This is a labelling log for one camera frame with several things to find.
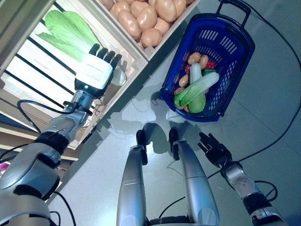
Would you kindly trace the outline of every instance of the red pepper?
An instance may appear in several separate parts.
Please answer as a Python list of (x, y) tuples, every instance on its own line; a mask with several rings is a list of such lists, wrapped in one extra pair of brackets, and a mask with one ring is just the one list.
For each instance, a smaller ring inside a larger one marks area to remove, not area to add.
[(186, 65), (186, 67), (185, 67), (186, 74), (190, 74), (190, 67), (191, 67), (191, 65)]
[(209, 61), (206, 65), (206, 68), (215, 69), (215, 63), (213, 61)]

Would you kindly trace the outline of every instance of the silver leg cover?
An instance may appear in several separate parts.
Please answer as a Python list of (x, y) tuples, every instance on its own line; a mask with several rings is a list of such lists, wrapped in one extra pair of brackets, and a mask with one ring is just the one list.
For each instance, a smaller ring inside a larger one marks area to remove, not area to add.
[(184, 167), (189, 217), (193, 223), (218, 226), (219, 214), (206, 175), (197, 156), (186, 141), (175, 141)]
[(142, 145), (131, 147), (121, 182), (117, 226), (143, 226), (146, 222), (142, 172)]

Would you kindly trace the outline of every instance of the wooden crate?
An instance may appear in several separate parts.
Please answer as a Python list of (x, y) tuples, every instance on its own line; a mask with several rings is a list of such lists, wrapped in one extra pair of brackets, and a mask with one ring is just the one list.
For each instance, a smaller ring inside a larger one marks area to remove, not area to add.
[(170, 27), (169, 31), (164, 35), (162, 38), (162, 41), (159, 45), (157, 45), (155, 48), (148, 47), (146, 49), (142, 49), (137, 42), (127, 33), (127, 31), (122, 27), (122, 25), (116, 20), (115, 17), (112, 16), (112, 14), (105, 8), (99, 0), (80, 0), (85, 6), (91, 7), (93, 4), (97, 5), (98, 8), (104, 12), (104, 14), (120, 29), (120, 31), (123, 33), (124, 36), (126, 36), (132, 45), (139, 50), (139, 52), (150, 61), (155, 54), (159, 51), (159, 49), (164, 45), (164, 43), (168, 40), (168, 38), (174, 33), (174, 31), (178, 28), (178, 26), (183, 22), (183, 20), (189, 15), (189, 13), (199, 4), (201, 0), (195, 0), (193, 3), (191, 3), (184, 13), (172, 23), (172, 26)]
[[(35, 0), (22, 1), (30, 5), (29, 3), (33, 3)], [(40, 7), (39, 12), (39, 8), (26, 9), (28, 15), (31, 13), (31, 21), (26, 21), (27, 29), (18, 35), (18, 39), (15, 39), (13, 43), (15, 46), (10, 48), (9, 51), (1, 51), (0, 48), (0, 113), (31, 129), (32, 126), (17, 110), (16, 104), (18, 100), (31, 99), (61, 110), (58, 105), (62, 105), (65, 100), (70, 101), (72, 93), (75, 91), (74, 71), (79, 64), (36, 35), (41, 32), (47, 32), (43, 23), (39, 23), (40, 19), (43, 20), (45, 18), (46, 12), (59, 9), (57, 5), (52, 5), (53, 0), (43, 1), (44, 7)], [(100, 100), (94, 101), (93, 115), (88, 118), (85, 126), (77, 133), (76, 139), (69, 145), (69, 148), (78, 148), (81, 142), (121, 97), (147, 65), (148, 61), (156, 54), (199, 1), (200, 0), (196, 0), (187, 7), (184, 14), (173, 23), (171, 29), (157, 47), (148, 48), (144, 51), (97, 0), (56, 1), (64, 10), (78, 13), (90, 25), (103, 46), (116, 53), (120, 53), (122, 55), (122, 61), (127, 62), (126, 83), (121, 87), (111, 84), (105, 96)], [(0, 5), (0, 17), (2, 17), (1, 13), (6, 15), (5, 12), (1, 12)], [(16, 14), (15, 17), (18, 19), (20, 25), (22, 25), (20, 18), (24, 18), (24, 15)], [(15, 31), (13, 28), (11, 29), (10, 35), (13, 36)], [(64, 85), (67, 90), (57, 84), (52, 84), (49, 78), (45, 77), (42, 72)], [(32, 88), (45, 95), (37, 95)], [(49, 121), (58, 116), (58, 114), (54, 112), (30, 104), (24, 104), (23, 109), (41, 130), (47, 128)], [(10, 136), (25, 137), (31, 140), (34, 140), (36, 137), (32, 132), (26, 132), (26, 130), (15, 129), (15, 132), (12, 132), (14, 131), (12, 128), (7, 130), (5, 127), (5, 125), (0, 125), (0, 132), (10, 131)]]
[[(126, 61), (127, 63), (126, 83), (120, 87), (111, 84), (108, 87), (105, 96), (94, 102), (93, 105), (95, 108), (93, 110), (93, 115), (88, 118), (85, 126), (77, 133), (76, 140), (69, 145), (69, 148), (76, 149), (99, 120), (108, 112), (129, 85), (135, 80), (141, 70), (147, 65), (147, 61), (141, 53), (132, 46), (119, 28), (117, 28), (98, 7), (87, 9), (77, 0), (58, 0), (57, 3), (64, 10), (76, 12), (83, 17), (91, 26), (103, 46), (116, 53), (120, 53), (122, 55), (122, 61)], [(57, 8), (51, 5), (48, 8), (48, 10), (53, 9)], [(18, 100), (32, 99), (57, 110), (61, 110), (61, 108), (47, 98), (37, 95), (32, 89), (26, 86), (26, 84), (55, 100), (60, 105), (62, 105), (65, 100), (70, 101), (72, 98), (70, 92), (75, 91), (74, 74), (66, 70), (62, 65), (34, 45), (34, 43), (40, 44), (72, 70), (78, 67), (79, 63), (77, 61), (36, 35), (46, 31), (47, 29), (42, 23), (37, 24), (36, 27), (32, 27), (31, 32), (27, 31), (27, 33), (30, 34), (30, 39), (25, 39), (23, 43), (19, 44), (19, 48), (16, 50), (17, 55), (11, 59), (6, 71), (2, 70), (4, 72), (0, 77), (2, 82), (0, 87), (0, 113), (31, 129), (32, 126), (16, 108)], [(43, 71), (49, 77), (63, 84), (70, 92), (52, 83), (43, 74), (30, 67), (28, 63), (34, 65), (37, 70)], [(58, 114), (54, 112), (30, 104), (24, 104), (23, 109), (41, 130), (47, 128), (49, 121), (58, 116)], [(35, 136), (33, 136), (30, 131), (26, 132), (26, 130), (16, 132), (13, 135), (27, 136), (29, 139), (35, 139)]]

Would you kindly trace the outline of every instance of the gray floor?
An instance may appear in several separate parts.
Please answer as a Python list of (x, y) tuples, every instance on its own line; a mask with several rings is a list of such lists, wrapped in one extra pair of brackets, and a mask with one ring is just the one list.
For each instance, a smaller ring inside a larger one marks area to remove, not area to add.
[[(277, 27), (300, 54), (300, 1), (248, 2)], [(217, 4), (217, 1), (203, 0), (198, 9), (214, 12)], [(228, 11), (233, 16), (236, 12), (236, 9)], [(197, 146), (200, 131), (213, 133), (232, 152), (233, 159), (239, 159), (270, 144), (285, 130), (300, 101), (298, 64), (284, 42), (254, 14), (246, 29), (256, 50), (225, 116), (218, 122), (185, 121), (160, 99), (158, 91), (177, 46), (176, 43), (166, 44), (101, 120), (85, 143), (82, 158), (71, 167), (61, 192), (78, 225), (115, 225), (122, 172), (139, 129), (147, 131), (150, 142), (147, 146), (149, 164), (143, 167), (148, 218), (157, 218), (168, 204), (185, 195), (180, 163), (173, 162), (167, 152), (167, 135), (172, 126), (188, 140), (208, 175), (216, 168)], [(300, 225), (300, 124), (299, 114), (276, 145), (242, 162), (253, 179), (267, 180), (277, 186), (279, 195), (273, 205), (292, 226)], [(220, 225), (251, 226), (241, 200), (224, 179), (217, 175), (209, 179), (209, 183), (218, 205)], [(264, 193), (270, 190), (265, 185), (260, 188)], [(59, 198), (55, 198), (49, 208), (61, 213), (62, 225), (72, 225), (68, 210)], [(165, 216), (186, 213), (187, 203), (183, 200), (172, 206)]]

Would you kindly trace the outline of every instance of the green leafy vegetable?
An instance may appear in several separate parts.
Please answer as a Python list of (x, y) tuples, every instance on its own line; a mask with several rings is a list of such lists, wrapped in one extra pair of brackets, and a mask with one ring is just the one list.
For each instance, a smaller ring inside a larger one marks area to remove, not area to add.
[(74, 12), (52, 10), (46, 15), (45, 26), (51, 34), (38, 36), (79, 62), (95, 43), (100, 44), (89, 25)]
[(206, 96), (205, 92), (203, 92), (188, 104), (188, 109), (191, 113), (200, 113), (204, 110), (205, 104)]
[(213, 86), (218, 81), (219, 77), (218, 73), (212, 72), (198, 79), (196, 82), (190, 84), (186, 89), (179, 92), (174, 97), (174, 103), (179, 107), (189, 104), (199, 94)]

